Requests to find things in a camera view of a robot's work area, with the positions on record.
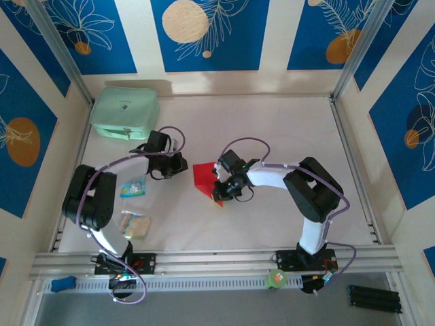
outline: small package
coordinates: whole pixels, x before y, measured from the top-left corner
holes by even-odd
[[[150,224],[150,217],[124,211],[122,212],[119,226],[125,238],[129,240],[140,240],[147,235]]]
[[[121,189],[121,197],[135,197],[145,195],[145,175],[134,178],[125,183]]]

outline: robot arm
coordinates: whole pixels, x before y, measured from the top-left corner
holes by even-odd
[[[169,135],[151,131],[148,142],[132,150],[133,153],[143,153],[144,156],[131,158],[108,168],[101,173],[90,188],[94,191],[86,194],[85,203],[80,213],[80,227],[94,234],[94,237],[108,251],[123,261],[131,264],[133,254],[132,244],[119,231],[115,221],[122,213],[120,193],[122,186],[131,179],[152,173],[157,170],[163,179],[188,169],[186,160],[181,153],[165,155],[176,149],[177,142]],[[146,156],[146,153],[162,153],[159,156]],[[76,222],[78,206],[84,189],[90,178],[98,169],[87,165],[76,168],[67,195],[62,205],[63,214]]]
[[[293,165],[309,170],[343,193],[341,186],[316,159],[305,158],[301,163]],[[314,178],[299,170],[289,172],[284,166],[269,167],[259,160],[246,163],[232,150],[219,158],[214,172],[220,180],[215,182],[213,190],[215,201],[231,200],[241,196],[244,187],[267,185],[288,190],[299,211],[304,215],[302,236],[298,243],[300,259],[309,264],[311,257],[326,247],[325,229],[328,216],[337,208],[340,201],[328,187],[322,183],[316,183],[311,187],[309,183],[315,181]]]

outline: mint green bag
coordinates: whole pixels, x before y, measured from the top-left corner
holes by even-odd
[[[94,104],[90,123],[101,136],[144,140],[156,127],[159,112],[154,90],[106,87]]]

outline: red paper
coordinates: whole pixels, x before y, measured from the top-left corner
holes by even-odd
[[[194,164],[193,166],[193,179],[195,187],[198,188],[206,196],[213,200],[211,193],[213,192],[215,181],[219,181],[218,178],[211,172],[214,168],[214,162],[204,164]],[[221,207],[224,206],[223,202],[216,202]]]

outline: green cup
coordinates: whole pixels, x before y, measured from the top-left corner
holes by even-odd
[[[287,283],[287,274],[282,270],[271,270],[265,284],[268,289],[280,289]]]

